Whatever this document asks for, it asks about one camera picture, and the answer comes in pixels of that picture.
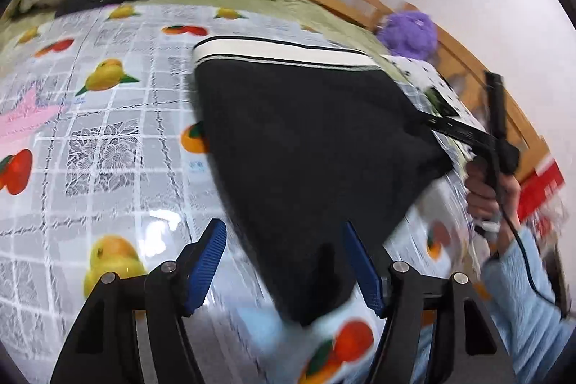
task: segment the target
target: light blue sweater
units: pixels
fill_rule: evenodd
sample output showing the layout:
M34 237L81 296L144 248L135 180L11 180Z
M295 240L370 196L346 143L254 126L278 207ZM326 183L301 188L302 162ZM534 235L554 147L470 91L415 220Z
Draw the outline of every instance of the light blue sweater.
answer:
M520 239L526 249L536 287L542 294L554 300L554 293L532 234L528 230L522 230ZM559 309L532 291L516 241L510 244L508 251L500 259L485 263L482 280L493 298L488 302L488 310L512 357L516 382L540 382L568 342L576 322L561 320ZM425 327L420 334L413 383L423 382L425 378L431 340L432 326ZM367 373L368 369L364 370L361 376L356 375L353 382L364 382Z

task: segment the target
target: orange fruit print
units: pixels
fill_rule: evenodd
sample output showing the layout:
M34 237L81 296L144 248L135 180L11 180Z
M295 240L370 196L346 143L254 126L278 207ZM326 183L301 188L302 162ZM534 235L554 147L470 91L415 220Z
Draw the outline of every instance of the orange fruit print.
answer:
M204 136L204 123L200 121L184 129L180 137L180 143L185 150L192 154L208 153L208 143Z
M331 353L318 372L307 375L306 369L304 369L298 379L298 384L324 384L338 372L340 366L342 366L342 361L334 353Z
M374 343L370 326L361 320L348 321L334 341L334 354L343 362L354 362L364 356Z
M437 261L442 253L442 245L438 241L428 241L426 244L426 250L428 251L428 255L433 260Z

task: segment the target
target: white wall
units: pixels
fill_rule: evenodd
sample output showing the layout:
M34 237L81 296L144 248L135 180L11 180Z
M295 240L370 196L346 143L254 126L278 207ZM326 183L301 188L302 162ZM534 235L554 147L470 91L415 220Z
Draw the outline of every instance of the white wall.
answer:
M576 31L558 0L407 1L466 46L506 86L548 142L567 181L572 212L561 242L566 274L576 297Z

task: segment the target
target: red fruit print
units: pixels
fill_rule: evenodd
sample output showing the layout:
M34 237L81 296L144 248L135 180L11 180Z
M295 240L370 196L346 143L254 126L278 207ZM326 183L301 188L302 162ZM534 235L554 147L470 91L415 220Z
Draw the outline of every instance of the red fruit print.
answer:
M52 45L52 51L64 51L64 49L68 49L72 46L74 40L72 38L67 38L66 40L59 41Z
M45 46L40 51L34 54L34 57L40 57L49 53L50 51L60 52L64 51L64 49L68 49L72 43L74 43L73 38L66 38L65 40L56 41L56 43L52 43L51 45Z
M193 27L190 25L186 25L184 28L188 33L191 33L192 35L196 35L198 37L205 37L208 34L208 30L205 29L204 27Z
M32 172L32 152L27 148L19 151L13 157L8 156L2 161L4 168L0 174L0 189L6 186L12 195L20 194L30 180Z
M354 362L374 343L370 326L361 320L347 322L334 341L334 353L343 362Z

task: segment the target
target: blue gripper pad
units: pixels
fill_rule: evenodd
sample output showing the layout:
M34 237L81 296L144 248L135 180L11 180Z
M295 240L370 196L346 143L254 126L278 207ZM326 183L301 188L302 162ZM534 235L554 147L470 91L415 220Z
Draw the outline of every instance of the blue gripper pad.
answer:
M382 279L350 222L344 225L344 247L366 305L381 317L384 312Z
M210 239L206 243L204 251L200 254L194 269L188 276L188 298L186 299L186 309L193 313L199 308L206 298L208 289L222 258L222 253L226 247L226 225L222 220L212 219L206 230L214 226Z

